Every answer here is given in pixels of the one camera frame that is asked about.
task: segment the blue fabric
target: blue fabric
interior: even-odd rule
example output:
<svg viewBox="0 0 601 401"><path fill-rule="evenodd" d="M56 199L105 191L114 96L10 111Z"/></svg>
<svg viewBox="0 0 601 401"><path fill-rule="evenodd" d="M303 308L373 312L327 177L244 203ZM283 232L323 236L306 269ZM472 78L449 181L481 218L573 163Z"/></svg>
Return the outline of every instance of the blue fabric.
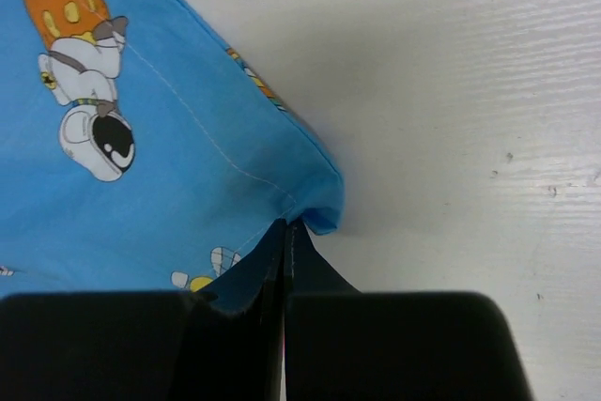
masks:
<svg viewBox="0 0 601 401"><path fill-rule="evenodd" d="M1 1L0 296L197 289L278 217L339 224L326 151L183 0Z"/></svg>

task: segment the white surface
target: white surface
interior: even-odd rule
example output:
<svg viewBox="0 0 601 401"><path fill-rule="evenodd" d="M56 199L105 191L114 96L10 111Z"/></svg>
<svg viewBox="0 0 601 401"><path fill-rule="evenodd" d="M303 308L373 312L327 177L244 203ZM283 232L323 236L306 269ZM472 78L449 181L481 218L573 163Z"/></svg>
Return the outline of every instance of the white surface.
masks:
<svg viewBox="0 0 601 401"><path fill-rule="evenodd" d="M481 291L537 399L599 399L601 0L188 1L346 171L352 284Z"/></svg>

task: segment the astronaut helmet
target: astronaut helmet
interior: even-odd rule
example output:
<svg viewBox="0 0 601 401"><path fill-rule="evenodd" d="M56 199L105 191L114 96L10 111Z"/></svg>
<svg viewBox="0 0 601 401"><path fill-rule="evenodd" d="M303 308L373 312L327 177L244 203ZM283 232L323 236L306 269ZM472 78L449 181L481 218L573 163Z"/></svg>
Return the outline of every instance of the astronaut helmet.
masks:
<svg viewBox="0 0 601 401"><path fill-rule="evenodd" d="M131 126L115 110L100 117L95 105L71 108L63 117L58 134L65 153L98 180L118 180L133 163Z"/></svg>

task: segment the black object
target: black object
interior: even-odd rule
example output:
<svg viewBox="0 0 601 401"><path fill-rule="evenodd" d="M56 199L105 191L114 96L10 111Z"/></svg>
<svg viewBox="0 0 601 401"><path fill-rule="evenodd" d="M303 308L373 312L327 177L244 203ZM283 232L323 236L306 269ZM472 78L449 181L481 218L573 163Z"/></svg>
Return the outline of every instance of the black object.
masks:
<svg viewBox="0 0 601 401"><path fill-rule="evenodd" d="M492 301L361 294L300 221L196 293L2 301L2 399L278 399L282 318L290 401L531 400Z"/></svg>

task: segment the small cartoon figure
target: small cartoon figure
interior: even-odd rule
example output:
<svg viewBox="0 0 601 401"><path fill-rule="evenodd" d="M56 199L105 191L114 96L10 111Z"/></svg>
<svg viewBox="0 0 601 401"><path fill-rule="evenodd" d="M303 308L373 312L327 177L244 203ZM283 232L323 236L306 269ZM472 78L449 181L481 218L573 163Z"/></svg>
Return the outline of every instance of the small cartoon figure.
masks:
<svg viewBox="0 0 601 401"><path fill-rule="evenodd" d="M234 49L229 48L227 50L227 54L229 56L231 56L232 58L234 58L234 61L236 61L236 63L238 63L238 65L244 70L244 72L246 73L246 75L248 75L250 77L250 79L254 82L254 84L261 90L261 92L267 97L267 99L269 99L271 101L271 103L273 103L273 105L275 105L278 110L281 110L283 112L285 112L285 108L282 105L282 103L280 102L280 100L275 96L275 94L273 93L273 91L271 91L271 89L265 85L265 82L263 82L258 75L256 75L246 64L246 62L240 57L239 53L236 52Z"/></svg>
<svg viewBox="0 0 601 401"><path fill-rule="evenodd" d="M104 0L24 0L46 47L38 58L41 81L69 107L58 140L98 180L118 180L133 163L131 125L119 110L128 19L111 19Z"/></svg>
<svg viewBox="0 0 601 401"><path fill-rule="evenodd" d="M7 267L3 267L2 265L0 265L0 277L1 276L9 277L9 276L12 276L14 273L15 273L15 271L9 270Z"/></svg>
<svg viewBox="0 0 601 401"><path fill-rule="evenodd" d="M210 253L210 261L217 277L232 268L241 259L240 254L223 247L215 248ZM197 276L191 279L185 272L174 271L171 273L171 283L173 285L178 288L187 288L192 292L204 288L211 282L213 282L213 279L208 276Z"/></svg>

